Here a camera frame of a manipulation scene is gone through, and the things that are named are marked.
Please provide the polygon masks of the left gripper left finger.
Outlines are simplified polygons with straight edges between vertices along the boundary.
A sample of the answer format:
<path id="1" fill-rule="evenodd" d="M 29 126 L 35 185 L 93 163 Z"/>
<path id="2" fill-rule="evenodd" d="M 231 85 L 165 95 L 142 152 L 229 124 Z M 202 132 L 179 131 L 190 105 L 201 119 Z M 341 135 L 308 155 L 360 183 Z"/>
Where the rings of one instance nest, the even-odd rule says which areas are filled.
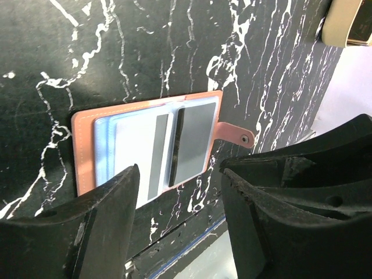
<path id="1" fill-rule="evenodd" d="M 133 165 L 36 217 L 1 221 L 2 278 L 124 278 L 140 171 Z"/>

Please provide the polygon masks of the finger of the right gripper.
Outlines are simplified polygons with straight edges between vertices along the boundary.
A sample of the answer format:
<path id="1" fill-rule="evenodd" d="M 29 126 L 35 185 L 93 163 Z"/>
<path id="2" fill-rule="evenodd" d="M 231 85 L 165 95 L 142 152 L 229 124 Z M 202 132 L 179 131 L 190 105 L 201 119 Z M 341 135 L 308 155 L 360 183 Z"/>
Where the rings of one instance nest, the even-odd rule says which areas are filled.
<path id="1" fill-rule="evenodd" d="M 220 166 L 285 203 L 342 219 L 371 212 L 371 116 L 299 144 Z"/>

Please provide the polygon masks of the black credit card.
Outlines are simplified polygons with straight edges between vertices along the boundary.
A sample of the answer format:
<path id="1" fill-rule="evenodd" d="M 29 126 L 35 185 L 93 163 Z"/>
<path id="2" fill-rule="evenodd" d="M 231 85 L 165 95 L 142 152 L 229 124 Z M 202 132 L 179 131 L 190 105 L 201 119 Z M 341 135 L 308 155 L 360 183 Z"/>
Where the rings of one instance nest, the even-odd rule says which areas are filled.
<path id="1" fill-rule="evenodd" d="M 206 98 L 186 101 L 177 108 L 170 187 L 203 173 L 216 122 L 217 107 L 217 99 Z"/>

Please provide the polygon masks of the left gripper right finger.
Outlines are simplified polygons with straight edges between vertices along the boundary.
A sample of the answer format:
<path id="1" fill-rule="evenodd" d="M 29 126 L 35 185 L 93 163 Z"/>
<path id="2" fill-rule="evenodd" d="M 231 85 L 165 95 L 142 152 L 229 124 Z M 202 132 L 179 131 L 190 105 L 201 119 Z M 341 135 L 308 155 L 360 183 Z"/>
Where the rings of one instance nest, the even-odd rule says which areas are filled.
<path id="1" fill-rule="evenodd" d="M 239 278 L 370 278 L 371 213 L 337 220 L 292 206 L 224 170 Z"/>

